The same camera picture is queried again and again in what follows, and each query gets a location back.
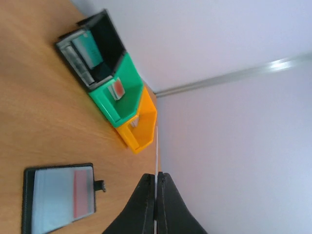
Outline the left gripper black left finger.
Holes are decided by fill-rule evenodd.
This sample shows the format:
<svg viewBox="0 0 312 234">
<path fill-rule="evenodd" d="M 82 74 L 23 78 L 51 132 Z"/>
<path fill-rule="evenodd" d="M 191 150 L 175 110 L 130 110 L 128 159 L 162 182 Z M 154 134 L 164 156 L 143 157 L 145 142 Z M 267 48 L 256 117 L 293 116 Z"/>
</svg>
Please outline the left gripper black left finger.
<svg viewBox="0 0 312 234">
<path fill-rule="evenodd" d="M 105 234 L 152 234 L 154 232 L 155 176 L 144 174 L 122 212 Z"/>
</svg>

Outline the green plastic bin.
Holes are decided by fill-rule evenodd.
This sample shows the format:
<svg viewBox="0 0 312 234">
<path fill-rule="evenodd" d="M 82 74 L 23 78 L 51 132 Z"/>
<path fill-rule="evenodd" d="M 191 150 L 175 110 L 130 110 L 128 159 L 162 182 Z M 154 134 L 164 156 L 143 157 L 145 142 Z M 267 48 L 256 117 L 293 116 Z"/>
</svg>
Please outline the green plastic bin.
<svg viewBox="0 0 312 234">
<path fill-rule="evenodd" d="M 91 91 L 89 96 L 117 128 L 137 113 L 142 91 L 143 81 L 126 53 L 113 78 Z"/>
</svg>

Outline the teal card stack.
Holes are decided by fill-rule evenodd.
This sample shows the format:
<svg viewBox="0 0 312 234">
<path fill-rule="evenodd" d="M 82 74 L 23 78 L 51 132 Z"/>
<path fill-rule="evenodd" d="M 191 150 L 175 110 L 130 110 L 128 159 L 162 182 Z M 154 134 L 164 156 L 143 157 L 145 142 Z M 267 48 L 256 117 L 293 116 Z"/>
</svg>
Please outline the teal card stack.
<svg viewBox="0 0 312 234">
<path fill-rule="evenodd" d="M 72 43 L 77 48 L 90 69 L 95 68 L 103 62 L 101 53 L 90 31 L 86 31 L 82 35 L 73 39 Z"/>
</svg>

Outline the black plastic bin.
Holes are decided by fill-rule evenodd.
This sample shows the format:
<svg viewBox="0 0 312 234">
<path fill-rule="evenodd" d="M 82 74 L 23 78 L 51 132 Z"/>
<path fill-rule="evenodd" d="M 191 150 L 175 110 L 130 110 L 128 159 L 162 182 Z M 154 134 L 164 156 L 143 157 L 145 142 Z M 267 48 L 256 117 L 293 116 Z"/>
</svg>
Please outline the black plastic bin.
<svg viewBox="0 0 312 234">
<path fill-rule="evenodd" d="M 77 22 L 58 38 L 55 50 L 82 87 L 91 92 L 111 80 L 126 49 L 107 9 Z"/>
</svg>

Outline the yellow plastic bin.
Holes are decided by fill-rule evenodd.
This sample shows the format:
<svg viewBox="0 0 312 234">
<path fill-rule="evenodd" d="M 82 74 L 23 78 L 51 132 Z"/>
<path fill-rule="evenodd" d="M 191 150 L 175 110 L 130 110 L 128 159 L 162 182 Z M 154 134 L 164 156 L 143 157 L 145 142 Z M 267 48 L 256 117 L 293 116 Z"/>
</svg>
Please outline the yellow plastic bin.
<svg viewBox="0 0 312 234">
<path fill-rule="evenodd" d="M 130 123 L 139 117 L 138 126 L 133 128 Z M 137 154 L 149 146 L 154 140 L 154 131 L 157 119 L 157 109 L 144 86 L 137 113 L 124 124 L 116 128 L 126 145 Z"/>
</svg>

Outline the white card with red circles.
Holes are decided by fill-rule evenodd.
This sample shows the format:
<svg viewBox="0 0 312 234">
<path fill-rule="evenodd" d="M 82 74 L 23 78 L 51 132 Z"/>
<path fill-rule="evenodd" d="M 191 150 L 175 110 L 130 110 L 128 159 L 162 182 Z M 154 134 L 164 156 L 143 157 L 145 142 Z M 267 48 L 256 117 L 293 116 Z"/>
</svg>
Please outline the white card with red circles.
<svg viewBox="0 0 312 234">
<path fill-rule="evenodd" d="M 156 127 L 154 234 L 157 234 L 158 127 Z"/>
</svg>

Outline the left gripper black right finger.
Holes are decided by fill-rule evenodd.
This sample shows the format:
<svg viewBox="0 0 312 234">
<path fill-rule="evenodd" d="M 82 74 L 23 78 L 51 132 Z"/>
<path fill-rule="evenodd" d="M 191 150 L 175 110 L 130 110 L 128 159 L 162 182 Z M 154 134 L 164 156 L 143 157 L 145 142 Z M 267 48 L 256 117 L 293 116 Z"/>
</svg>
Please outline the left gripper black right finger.
<svg viewBox="0 0 312 234">
<path fill-rule="evenodd" d="M 188 210 L 169 173 L 158 173 L 156 210 L 158 234 L 206 233 Z"/>
</svg>

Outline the red patterned card stack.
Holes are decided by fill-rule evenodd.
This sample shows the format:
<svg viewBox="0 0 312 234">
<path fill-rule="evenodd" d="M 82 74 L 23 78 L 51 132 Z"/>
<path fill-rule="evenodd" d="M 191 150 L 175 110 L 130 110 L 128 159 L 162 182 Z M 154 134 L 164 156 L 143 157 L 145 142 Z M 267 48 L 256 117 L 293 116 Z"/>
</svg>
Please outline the red patterned card stack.
<svg viewBox="0 0 312 234">
<path fill-rule="evenodd" d="M 109 86 L 108 90 L 114 100 L 120 100 L 125 95 L 125 90 L 120 78 L 114 80 Z"/>
</svg>

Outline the red card in holder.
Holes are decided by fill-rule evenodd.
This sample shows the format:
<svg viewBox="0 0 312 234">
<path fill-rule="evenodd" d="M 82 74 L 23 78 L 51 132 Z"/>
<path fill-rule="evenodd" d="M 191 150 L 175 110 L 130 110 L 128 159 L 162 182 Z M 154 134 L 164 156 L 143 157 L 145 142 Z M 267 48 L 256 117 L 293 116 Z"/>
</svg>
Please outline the red card in holder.
<svg viewBox="0 0 312 234">
<path fill-rule="evenodd" d="M 74 220 L 95 212 L 93 182 L 91 167 L 74 171 Z"/>
</svg>

